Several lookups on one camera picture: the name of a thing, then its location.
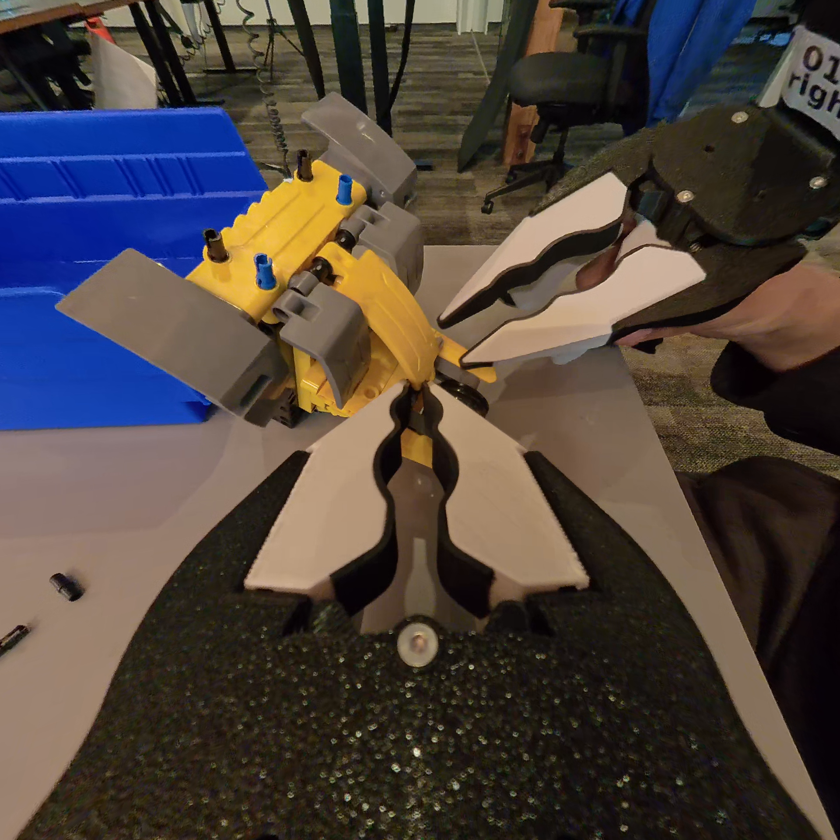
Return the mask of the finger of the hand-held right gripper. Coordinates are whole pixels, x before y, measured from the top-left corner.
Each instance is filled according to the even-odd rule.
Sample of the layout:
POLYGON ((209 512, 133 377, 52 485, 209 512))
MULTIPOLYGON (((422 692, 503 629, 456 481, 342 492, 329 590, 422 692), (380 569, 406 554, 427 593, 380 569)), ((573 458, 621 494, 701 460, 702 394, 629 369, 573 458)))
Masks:
POLYGON ((605 346, 620 321, 705 278, 690 253, 641 246, 620 259, 599 285, 556 297, 532 315, 503 323, 466 351, 460 363, 476 368, 561 356, 573 360, 605 346))
POLYGON ((622 231, 627 201, 628 188, 608 172, 526 217, 455 294, 438 325, 455 326, 507 300, 510 291, 530 286, 560 262, 609 248, 622 231))

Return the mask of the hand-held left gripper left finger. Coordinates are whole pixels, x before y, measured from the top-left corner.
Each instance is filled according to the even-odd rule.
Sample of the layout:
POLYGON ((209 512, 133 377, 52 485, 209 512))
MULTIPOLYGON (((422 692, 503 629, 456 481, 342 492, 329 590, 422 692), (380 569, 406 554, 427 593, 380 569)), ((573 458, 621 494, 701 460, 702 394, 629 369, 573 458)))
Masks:
POLYGON ((411 386, 399 382, 307 449, 246 590, 336 601, 350 615, 385 592, 398 555, 387 484, 410 413, 411 386))

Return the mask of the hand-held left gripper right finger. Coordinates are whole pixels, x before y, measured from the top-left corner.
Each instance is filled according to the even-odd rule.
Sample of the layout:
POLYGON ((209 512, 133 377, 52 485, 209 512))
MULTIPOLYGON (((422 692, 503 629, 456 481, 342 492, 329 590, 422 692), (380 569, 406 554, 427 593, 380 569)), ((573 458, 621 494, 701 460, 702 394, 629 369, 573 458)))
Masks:
POLYGON ((532 473, 524 447, 447 393, 423 388, 432 470, 442 488, 437 575, 475 618, 504 602, 586 590, 591 579, 532 473))

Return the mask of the yellow brick vehicle model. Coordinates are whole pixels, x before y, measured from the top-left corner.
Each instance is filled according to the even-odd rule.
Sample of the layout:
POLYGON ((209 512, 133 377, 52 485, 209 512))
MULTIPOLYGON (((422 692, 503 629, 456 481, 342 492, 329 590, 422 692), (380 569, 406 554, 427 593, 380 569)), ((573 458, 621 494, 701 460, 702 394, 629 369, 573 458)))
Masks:
POLYGON ((417 301, 416 165, 337 93, 302 119, 327 150, 300 150, 289 179, 205 230, 186 277, 128 248, 56 309, 258 427, 348 418, 400 382, 485 413, 477 388, 495 372, 463 370, 465 348, 417 301))

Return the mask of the person's right forearm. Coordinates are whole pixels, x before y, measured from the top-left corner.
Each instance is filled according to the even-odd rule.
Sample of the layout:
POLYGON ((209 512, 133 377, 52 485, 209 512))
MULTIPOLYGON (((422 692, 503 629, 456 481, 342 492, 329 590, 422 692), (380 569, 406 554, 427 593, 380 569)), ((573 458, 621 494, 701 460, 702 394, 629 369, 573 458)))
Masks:
POLYGON ((710 387, 729 403, 761 412, 776 435, 839 455, 839 349, 777 373, 729 342, 710 373, 710 387))

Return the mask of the person's right hand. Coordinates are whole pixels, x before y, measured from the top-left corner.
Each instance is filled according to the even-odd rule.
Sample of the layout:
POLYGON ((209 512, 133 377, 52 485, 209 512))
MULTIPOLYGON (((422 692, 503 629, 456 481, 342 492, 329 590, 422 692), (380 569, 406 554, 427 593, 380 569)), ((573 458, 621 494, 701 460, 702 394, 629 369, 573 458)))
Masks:
POLYGON ((688 327, 643 329, 612 343, 636 347, 682 334, 741 346, 774 373, 821 359, 839 346, 839 278, 812 262, 764 282, 732 310, 688 327))

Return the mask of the blue jacket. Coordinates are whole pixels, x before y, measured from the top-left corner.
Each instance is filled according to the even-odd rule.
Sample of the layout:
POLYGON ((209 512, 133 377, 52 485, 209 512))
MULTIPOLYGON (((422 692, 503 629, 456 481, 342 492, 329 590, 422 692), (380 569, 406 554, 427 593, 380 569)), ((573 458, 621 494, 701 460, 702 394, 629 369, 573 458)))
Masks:
POLYGON ((657 1, 647 24, 645 127, 671 123, 749 21, 754 1, 657 1))

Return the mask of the black padded office chair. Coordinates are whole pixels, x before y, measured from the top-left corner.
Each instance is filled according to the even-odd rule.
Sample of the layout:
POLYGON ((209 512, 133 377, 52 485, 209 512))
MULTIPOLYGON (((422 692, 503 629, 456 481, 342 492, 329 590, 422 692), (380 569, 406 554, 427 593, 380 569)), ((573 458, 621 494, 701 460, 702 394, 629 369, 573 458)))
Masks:
POLYGON ((535 107, 528 139, 540 145, 556 129, 559 142, 547 161, 514 163, 504 185, 488 192, 480 211, 491 214, 495 199, 537 183, 548 192, 571 168, 565 145, 571 128, 616 123, 628 135, 646 122, 649 100, 648 30, 656 1, 616 2, 612 20, 596 22, 609 2, 566 5, 579 16, 573 52, 521 58, 511 71, 513 104, 535 107))

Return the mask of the black desk leg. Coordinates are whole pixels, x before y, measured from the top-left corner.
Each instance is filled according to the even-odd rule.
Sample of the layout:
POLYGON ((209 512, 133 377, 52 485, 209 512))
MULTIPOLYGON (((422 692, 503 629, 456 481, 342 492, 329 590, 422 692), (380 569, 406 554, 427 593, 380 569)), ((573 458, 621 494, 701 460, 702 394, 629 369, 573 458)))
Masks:
MULTIPOLYGON (((354 1, 330 1, 332 39, 344 99, 363 114, 368 112, 361 36, 354 1)), ((399 76, 390 82, 385 42, 383 1, 368 1, 371 73, 374 87, 374 120, 392 136, 392 109, 398 92, 399 76)))

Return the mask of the blue plastic bin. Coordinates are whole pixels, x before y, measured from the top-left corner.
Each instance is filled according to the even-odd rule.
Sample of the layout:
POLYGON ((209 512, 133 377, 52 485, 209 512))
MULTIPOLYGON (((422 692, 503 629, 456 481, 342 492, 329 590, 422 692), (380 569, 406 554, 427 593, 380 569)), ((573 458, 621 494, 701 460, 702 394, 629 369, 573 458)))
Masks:
POLYGON ((200 424, 211 403, 57 311, 125 249, 184 277, 268 186, 220 108, 2 113, 1 428, 200 424))

